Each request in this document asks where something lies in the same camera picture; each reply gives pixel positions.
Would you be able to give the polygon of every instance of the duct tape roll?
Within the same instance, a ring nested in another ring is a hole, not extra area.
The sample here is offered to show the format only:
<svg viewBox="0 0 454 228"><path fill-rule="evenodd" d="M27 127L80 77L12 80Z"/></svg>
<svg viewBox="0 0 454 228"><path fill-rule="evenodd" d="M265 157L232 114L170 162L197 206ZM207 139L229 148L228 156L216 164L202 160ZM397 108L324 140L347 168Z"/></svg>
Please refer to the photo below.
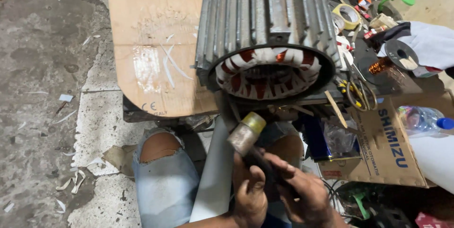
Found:
<svg viewBox="0 0 454 228"><path fill-rule="evenodd" d="M353 30L361 22L360 14L350 5L340 4L334 8L333 13L339 15L345 23L344 29ZM349 19L345 19L342 13L346 14Z"/></svg>
<svg viewBox="0 0 454 228"><path fill-rule="evenodd" d="M331 12L331 17L333 19L334 25L337 27L336 35L338 35L345 28L344 18L334 12Z"/></svg>

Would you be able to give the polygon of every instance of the ce mark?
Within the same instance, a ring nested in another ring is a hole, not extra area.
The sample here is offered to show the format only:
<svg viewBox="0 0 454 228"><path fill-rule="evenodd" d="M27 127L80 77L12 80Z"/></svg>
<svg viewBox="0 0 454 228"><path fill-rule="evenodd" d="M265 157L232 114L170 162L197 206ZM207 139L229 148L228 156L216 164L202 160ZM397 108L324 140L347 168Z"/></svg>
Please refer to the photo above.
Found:
<svg viewBox="0 0 454 228"><path fill-rule="evenodd" d="M152 102L152 103L150 104L150 108L151 108L151 110L153 110L153 111L156 111L156 108L154 108L154 104L155 104L155 103L156 103L156 102ZM142 110L145 110L144 107L145 107L146 105L147 105L147 103L145 103L145 104L142 105Z"/></svg>

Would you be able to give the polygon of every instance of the copper wire spool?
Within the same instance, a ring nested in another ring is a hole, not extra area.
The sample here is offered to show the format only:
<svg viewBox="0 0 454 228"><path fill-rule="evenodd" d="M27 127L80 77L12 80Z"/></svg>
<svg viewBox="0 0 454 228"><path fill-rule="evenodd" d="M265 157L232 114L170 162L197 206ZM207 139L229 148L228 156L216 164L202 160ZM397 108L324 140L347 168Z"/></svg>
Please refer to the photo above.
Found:
<svg viewBox="0 0 454 228"><path fill-rule="evenodd" d="M373 75L380 74L394 65L389 57L383 57L369 67L369 72Z"/></svg>

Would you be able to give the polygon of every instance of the cardboard box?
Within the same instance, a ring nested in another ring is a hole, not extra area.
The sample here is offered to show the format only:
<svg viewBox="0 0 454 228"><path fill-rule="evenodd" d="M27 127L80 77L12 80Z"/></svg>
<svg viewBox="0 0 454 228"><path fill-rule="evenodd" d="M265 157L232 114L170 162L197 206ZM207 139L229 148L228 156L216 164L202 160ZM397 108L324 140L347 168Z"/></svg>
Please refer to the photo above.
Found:
<svg viewBox="0 0 454 228"><path fill-rule="evenodd" d="M118 86L144 111L181 117L216 111L194 64L202 0L109 0ZM165 51L190 78L168 60ZM166 69L175 88L172 87Z"/></svg>
<svg viewBox="0 0 454 228"><path fill-rule="evenodd" d="M325 179L428 188L391 98L376 111L349 109L358 129L362 159L319 163Z"/></svg>

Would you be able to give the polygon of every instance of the workbench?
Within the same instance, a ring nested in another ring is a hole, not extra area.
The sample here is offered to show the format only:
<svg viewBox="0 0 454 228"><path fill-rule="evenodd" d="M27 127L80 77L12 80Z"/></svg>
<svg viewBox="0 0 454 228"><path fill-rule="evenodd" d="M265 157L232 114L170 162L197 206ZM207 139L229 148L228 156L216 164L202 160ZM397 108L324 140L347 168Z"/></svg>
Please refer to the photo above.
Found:
<svg viewBox="0 0 454 228"><path fill-rule="evenodd" d="M340 4L339 0L330 0L330 6L333 9L336 5ZM396 12L393 15L394 18L400 18L400 15ZM355 41L355 63L360 62L361 59L368 59L368 60L377 60L375 51L367 45L367 43L362 39L363 30L361 29L358 37ZM443 83L438 79L438 77L431 77L426 79L413 79L410 77L408 73L405 71L399 72L400 79L394 80L390 79L387 83L381 85L373 85L371 84L371 88L376 93L377 97L385 97L385 96L395 96L407 93L421 93L421 92L440 92L443 91L444 86ZM340 74L340 77L346 78L346 74ZM339 102L344 99L341 92L336 88L334 83L329 83L319 91L315 92L314 94L304 97L298 100L295 104L297 105L308 105L308 104L318 104L318 103L327 103L327 98L324 92L328 90L335 101ZM171 118L163 118L155 115L148 114L144 112L139 107L135 106L131 103L126 97L123 96L123 119L127 122L141 122L141 121L149 121L149 120L164 120L164 119L171 119Z"/></svg>

